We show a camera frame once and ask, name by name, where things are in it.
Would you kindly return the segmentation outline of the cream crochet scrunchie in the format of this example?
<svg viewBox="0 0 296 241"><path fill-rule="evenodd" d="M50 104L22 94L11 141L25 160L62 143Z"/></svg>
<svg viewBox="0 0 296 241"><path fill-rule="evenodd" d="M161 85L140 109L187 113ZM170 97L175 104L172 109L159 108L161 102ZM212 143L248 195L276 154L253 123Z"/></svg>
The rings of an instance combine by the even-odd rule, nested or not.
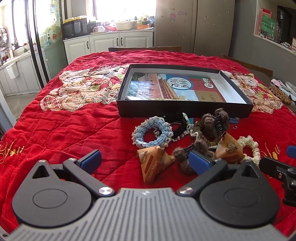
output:
<svg viewBox="0 0 296 241"><path fill-rule="evenodd" d="M260 156L260 150L258 148L258 142L253 140L253 137L247 136L247 137L242 137L240 136L239 139L237 140L238 144L240 144L241 148L243 149L244 147L249 147L252 152L252 157L247 156L247 154L244 154L244 158L241 160L242 161L252 161L256 166L259 167L259 162L261 159Z"/></svg>

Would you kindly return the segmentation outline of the brown triangular snack packet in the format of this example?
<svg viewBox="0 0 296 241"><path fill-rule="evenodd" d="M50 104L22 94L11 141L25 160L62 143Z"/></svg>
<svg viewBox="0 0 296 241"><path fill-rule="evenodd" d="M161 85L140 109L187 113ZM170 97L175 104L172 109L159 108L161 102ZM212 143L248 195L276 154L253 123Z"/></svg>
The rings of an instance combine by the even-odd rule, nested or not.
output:
<svg viewBox="0 0 296 241"><path fill-rule="evenodd" d="M242 147L238 141L225 132L217 145L215 158L223 159L229 164L235 164L241 162L244 157Z"/></svg>
<svg viewBox="0 0 296 241"><path fill-rule="evenodd" d="M160 146L139 149L137 156L145 184L152 184L158 173L175 162L175 157L168 155Z"/></svg>

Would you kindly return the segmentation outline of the blue binder clip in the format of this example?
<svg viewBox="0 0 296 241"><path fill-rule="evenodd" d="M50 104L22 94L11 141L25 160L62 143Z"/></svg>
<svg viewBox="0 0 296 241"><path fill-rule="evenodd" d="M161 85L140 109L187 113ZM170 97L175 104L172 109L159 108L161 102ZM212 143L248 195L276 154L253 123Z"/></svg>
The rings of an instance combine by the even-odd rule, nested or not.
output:
<svg viewBox="0 0 296 241"><path fill-rule="evenodd" d="M230 126L233 128L233 129L238 129L238 123L239 123L239 118L229 118L228 119L228 121L229 121L229 124L230 124Z"/></svg>

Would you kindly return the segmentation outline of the brown fuzzy hair claw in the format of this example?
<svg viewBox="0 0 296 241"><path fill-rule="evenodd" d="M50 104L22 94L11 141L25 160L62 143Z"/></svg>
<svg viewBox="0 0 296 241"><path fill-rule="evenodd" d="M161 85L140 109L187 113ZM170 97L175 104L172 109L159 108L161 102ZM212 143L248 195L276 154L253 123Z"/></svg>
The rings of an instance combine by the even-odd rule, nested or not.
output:
<svg viewBox="0 0 296 241"><path fill-rule="evenodd" d="M219 108L215 110L214 115L207 113L196 121L190 134L196 138L205 138L211 141L220 137L227 130L229 130L229 116L224 109Z"/></svg>
<svg viewBox="0 0 296 241"><path fill-rule="evenodd" d="M178 162L180 170L186 175L203 174L214 165L215 159L215 153L208 150L207 147L195 149L193 144L187 148L175 148L173 156Z"/></svg>

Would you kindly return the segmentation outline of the brown knitted scrunchie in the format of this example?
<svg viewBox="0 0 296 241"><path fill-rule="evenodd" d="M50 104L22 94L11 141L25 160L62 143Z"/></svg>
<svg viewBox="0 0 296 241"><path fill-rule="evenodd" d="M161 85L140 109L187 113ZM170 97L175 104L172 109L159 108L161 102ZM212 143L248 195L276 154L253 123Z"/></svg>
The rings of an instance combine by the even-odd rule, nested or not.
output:
<svg viewBox="0 0 296 241"><path fill-rule="evenodd" d="M201 131L190 130L190 136L195 138L193 142L195 149L199 149L200 147L207 147L208 150L217 149L219 142L222 140L222 136L218 136L213 141L209 141Z"/></svg>

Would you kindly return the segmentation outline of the black white lace scrunchie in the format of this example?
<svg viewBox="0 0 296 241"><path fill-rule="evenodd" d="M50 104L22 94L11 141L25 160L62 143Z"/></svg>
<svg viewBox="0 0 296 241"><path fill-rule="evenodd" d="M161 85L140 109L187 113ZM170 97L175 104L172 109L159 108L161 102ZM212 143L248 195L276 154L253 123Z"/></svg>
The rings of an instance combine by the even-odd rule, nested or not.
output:
<svg viewBox="0 0 296 241"><path fill-rule="evenodd" d="M171 126L173 131L173 136L171 139L174 142L189 134L193 126L193 119L188 118L185 113L168 114L164 116L164 120Z"/></svg>

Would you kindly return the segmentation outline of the white plate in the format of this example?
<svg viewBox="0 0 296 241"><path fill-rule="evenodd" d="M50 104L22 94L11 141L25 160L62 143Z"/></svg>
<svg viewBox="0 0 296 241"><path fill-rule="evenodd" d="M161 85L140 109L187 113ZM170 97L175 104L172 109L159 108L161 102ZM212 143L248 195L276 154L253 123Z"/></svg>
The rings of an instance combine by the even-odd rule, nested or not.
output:
<svg viewBox="0 0 296 241"><path fill-rule="evenodd" d="M296 87L288 81L285 82L285 85L286 85L287 89L289 90L289 92L292 95L296 96Z"/></svg>

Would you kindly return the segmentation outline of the black shallow cardboard box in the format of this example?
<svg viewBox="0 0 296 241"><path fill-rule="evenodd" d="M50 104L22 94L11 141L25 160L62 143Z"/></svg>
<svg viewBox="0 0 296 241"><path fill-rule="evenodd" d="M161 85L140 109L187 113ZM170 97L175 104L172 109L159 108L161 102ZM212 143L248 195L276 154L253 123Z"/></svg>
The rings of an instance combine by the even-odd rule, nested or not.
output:
<svg viewBox="0 0 296 241"><path fill-rule="evenodd" d="M132 75L136 72L210 77L226 101L128 100L125 97ZM116 102L120 116L127 118L165 116L173 113L185 113L190 118L199 118L203 114L214 113L219 108L224 109L231 118L246 118L253 108L249 98L221 70L159 64L131 64L123 78Z"/></svg>

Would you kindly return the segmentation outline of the red quilted teddy blanket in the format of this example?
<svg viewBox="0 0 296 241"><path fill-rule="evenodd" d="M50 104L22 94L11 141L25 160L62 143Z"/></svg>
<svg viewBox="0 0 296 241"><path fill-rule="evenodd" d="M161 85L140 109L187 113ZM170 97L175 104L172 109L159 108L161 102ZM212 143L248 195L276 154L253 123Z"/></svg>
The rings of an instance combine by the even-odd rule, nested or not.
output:
<svg viewBox="0 0 296 241"><path fill-rule="evenodd" d="M196 177L180 172L176 163L156 176L152 185L145 185L142 178L136 146L131 134L146 118L121 118L116 101L110 104L90 103L73 112L60 109L53 97L46 97L51 90L60 88L59 75L63 71L106 68L125 64L168 64L219 69L228 72L248 73L236 62L219 57L197 56L189 53L158 51L119 51L89 54L76 59L63 69L39 92L24 109L14 128L1 140L1 227L8 233L18 227L14 216L12 198L34 166L45 159L50 164L60 164L70 157L80 158L93 149L102 153L102 165L94 177L111 186L116 192L121 188L173 188L175 191ZM57 111L43 111L40 102L47 98ZM289 145L295 146L295 115L285 106L272 114L254 112L230 127L234 137L252 136L258 142L261 154L280 151L278 160L295 166L295 159L287 156ZM280 201L284 197L282 184L274 178L269 183ZM295 231L295 207L280 204L274 222L284 235Z"/></svg>

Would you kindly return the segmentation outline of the green paper bag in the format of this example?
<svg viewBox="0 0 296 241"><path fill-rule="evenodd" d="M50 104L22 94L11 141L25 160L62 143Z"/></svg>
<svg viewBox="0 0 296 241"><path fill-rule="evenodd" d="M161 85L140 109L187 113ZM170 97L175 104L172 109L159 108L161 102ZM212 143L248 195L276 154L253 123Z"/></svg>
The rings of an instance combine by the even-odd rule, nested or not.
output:
<svg viewBox="0 0 296 241"><path fill-rule="evenodd" d="M263 15L261 17L260 35L267 39L274 39L276 30L276 21L272 18Z"/></svg>

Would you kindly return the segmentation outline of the white hanging bin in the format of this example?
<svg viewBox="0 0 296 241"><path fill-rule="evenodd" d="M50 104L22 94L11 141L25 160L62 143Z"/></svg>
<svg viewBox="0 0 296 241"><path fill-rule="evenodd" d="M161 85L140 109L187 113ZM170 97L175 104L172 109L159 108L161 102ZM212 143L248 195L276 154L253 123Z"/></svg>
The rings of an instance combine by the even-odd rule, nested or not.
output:
<svg viewBox="0 0 296 241"><path fill-rule="evenodd" d="M19 71L16 62L6 66L6 71L11 79L15 79L19 76Z"/></svg>

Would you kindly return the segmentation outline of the dark wooden chair back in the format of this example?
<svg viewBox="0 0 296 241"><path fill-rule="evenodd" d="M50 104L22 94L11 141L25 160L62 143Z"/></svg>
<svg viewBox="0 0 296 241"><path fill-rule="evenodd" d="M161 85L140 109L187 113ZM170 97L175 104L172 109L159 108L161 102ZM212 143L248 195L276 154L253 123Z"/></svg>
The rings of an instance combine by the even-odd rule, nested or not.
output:
<svg viewBox="0 0 296 241"><path fill-rule="evenodd" d="M167 52L181 52L181 46L165 46L165 47L109 47L109 52L117 52L124 50L152 50L152 51L167 51Z"/></svg>

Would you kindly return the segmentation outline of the black microwave oven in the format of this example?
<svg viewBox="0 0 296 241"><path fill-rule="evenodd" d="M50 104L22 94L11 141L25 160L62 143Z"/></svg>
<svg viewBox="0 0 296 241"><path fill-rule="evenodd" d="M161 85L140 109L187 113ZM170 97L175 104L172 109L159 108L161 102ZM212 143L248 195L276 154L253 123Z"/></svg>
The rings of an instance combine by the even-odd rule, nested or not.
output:
<svg viewBox="0 0 296 241"><path fill-rule="evenodd" d="M62 35L64 39L71 39L88 34L87 19L75 19L62 24Z"/></svg>

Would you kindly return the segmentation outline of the white mug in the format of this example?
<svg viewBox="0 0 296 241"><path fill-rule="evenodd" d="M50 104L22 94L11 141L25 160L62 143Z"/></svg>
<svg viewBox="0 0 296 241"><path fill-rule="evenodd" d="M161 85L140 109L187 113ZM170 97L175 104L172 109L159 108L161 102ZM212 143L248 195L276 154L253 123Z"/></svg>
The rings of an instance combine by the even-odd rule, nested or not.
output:
<svg viewBox="0 0 296 241"><path fill-rule="evenodd" d="M95 26L95 27L93 28L93 32L94 32L94 33L105 32L105 27L103 27L103 26Z"/></svg>

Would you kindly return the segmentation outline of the orange bowl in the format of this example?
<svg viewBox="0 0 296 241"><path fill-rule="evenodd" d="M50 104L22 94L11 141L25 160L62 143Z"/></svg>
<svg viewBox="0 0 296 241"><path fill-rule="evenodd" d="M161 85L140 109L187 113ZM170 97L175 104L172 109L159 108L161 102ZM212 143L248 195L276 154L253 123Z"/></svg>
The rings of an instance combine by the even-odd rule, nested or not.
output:
<svg viewBox="0 0 296 241"><path fill-rule="evenodd" d="M137 24L137 30L147 29L149 27L150 27L150 24L147 24L147 25L143 25L142 23Z"/></svg>

